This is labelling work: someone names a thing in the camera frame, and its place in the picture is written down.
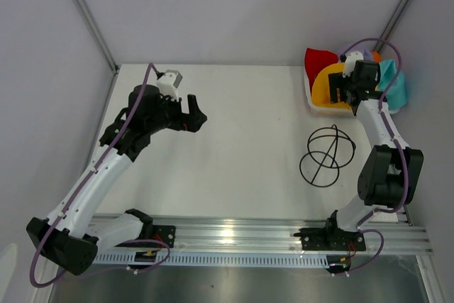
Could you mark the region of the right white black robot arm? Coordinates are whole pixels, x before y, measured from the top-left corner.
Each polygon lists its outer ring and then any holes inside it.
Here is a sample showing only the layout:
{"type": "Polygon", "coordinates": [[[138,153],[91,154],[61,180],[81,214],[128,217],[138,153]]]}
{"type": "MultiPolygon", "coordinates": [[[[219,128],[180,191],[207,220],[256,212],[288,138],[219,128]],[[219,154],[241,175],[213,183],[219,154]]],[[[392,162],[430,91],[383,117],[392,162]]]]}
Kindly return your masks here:
{"type": "Polygon", "coordinates": [[[393,214],[408,204],[421,173],[423,153],[399,134],[384,92],[377,90],[380,77],[379,64],[368,60],[344,62],[342,72],[328,76],[331,101],[351,108],[371,145],[358,193],[326,221],[323,240],[333,250],[362,238],[362,226],[374,215],[393,214]]]}

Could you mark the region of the black wire hat stand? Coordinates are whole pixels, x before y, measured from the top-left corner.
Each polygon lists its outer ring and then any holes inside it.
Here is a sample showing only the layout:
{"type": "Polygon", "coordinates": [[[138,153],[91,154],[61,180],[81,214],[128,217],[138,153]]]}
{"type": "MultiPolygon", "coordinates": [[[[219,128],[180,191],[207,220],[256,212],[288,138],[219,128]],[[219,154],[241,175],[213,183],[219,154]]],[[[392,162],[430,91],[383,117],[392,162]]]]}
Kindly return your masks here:
{"type": "Polygon", "coordinates": [[[354,160],[356,149],[355,141],[336,124],[317,128],[307,139],[299,173],[312,187],[331,187],[339,181],[341,170],[354,160]]]}

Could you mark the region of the teal bucket hat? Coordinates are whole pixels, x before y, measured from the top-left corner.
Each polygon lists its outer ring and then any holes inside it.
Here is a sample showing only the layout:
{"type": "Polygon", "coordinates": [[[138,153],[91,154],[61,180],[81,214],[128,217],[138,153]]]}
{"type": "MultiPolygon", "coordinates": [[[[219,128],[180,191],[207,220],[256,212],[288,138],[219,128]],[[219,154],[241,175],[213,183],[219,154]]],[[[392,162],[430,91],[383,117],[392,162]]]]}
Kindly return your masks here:
{"type": "MultiPolygon", "coordinates": [[[[380,92],[384,92],[397,72],[397,65],[395,60],[382,60],[379,62],[379,66],[381,77],[377,88],[380,92]]],[[[398,112],[400,108],[407,104],[408,99],[405,85],[405,74],[402,71],[392,83],[385,97],[387,98],[389,110],[393,112],[398,112]]]]}

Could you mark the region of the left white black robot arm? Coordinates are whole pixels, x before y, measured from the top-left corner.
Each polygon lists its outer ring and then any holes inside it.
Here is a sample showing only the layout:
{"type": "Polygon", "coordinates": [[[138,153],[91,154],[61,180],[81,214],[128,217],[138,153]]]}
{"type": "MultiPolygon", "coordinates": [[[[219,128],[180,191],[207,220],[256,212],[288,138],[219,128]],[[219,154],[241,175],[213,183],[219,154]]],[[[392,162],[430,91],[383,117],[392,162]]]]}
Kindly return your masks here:
{"type": "Polygon", "coordinates": [[[89,223],[116,180],[150,145],[152,135],[170,129],[196,133],[207,120],[196,96],[182,100],[163,94],[156,86],[136,86],[128,105],[120,110],[99,140],[99,149],[68,195],[44,219],[33,217],[26,231],[44,258],[73,275],[81,275],[101,252],[122,244],[143,247],[155,235],[153,218],[129,209],[113,221],[89,223]]]}

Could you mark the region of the yellow bucket hat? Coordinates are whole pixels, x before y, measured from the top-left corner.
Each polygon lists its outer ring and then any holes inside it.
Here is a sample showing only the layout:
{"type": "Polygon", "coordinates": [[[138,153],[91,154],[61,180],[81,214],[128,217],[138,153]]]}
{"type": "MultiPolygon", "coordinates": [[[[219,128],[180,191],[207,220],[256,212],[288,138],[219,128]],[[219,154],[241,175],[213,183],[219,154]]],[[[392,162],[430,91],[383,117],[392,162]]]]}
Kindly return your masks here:
{"type": "Polygon", "coordinates": [[[335,63],[323,68],[316,76],[311,90],[311,100],[315,106],[322,108],[350,110],[345,102],[331,103],[328,75],[342,72],[344,63],[335,63]]]}

